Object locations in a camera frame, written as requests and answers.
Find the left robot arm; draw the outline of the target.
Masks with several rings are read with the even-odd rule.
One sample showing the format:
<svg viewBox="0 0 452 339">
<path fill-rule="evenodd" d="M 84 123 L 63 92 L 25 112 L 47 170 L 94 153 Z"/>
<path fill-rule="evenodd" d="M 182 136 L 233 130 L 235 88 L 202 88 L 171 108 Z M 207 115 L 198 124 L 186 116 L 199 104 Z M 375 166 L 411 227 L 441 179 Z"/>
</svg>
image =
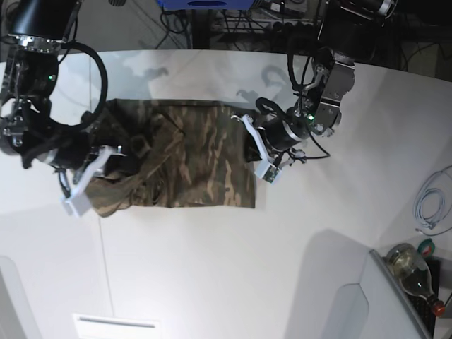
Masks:
<svg viewBox="0 0 452 339">
<path fill-rule="evenodd" d="M 314 136 L 327 136 L 339 125 L 343 97 L 355 83 L 355 62 L 368 61 L 396 1 L 327 1 L 315 36 L 296 34 L 287 43 L 287 70 L 297 96 L 288 110 L 260 97 L 256 107 L 272 119 L 256 124 L 263 145 L 272 155 L 281 154 Z M 305 64 L 312 79 L 298 82 L 294 57 L 308 47 Z"/>
</svg>

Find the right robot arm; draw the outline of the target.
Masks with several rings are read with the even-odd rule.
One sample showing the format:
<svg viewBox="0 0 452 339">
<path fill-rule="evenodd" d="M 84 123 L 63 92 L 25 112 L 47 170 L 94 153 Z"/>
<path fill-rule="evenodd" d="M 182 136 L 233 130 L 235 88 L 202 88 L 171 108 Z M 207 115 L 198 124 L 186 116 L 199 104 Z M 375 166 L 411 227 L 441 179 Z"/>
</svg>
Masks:
<svg viewBox="0 0 452 339">
<path fill-rule="evenodd" d="M 1 118 L 1 151 L 19 156 L 22 166 L 34 160 L 55 168 L 77 170 L 91 151 L 88 129 L 97 121 L 107 99 L 108 78 L 98 53 L 86 44 L 69 40 L 76 28 L 81 1 L 19 1 L 8 36 L 8 51 L 1 84 L 1 103 L 12 101 L 11 113 Z M 59 76 L 60 50 L 75 49 L 97 65 L 101 90 L 97 107 L 81 122 L 65 125 L 51 117 L 53 93 Z"/>
</svg>

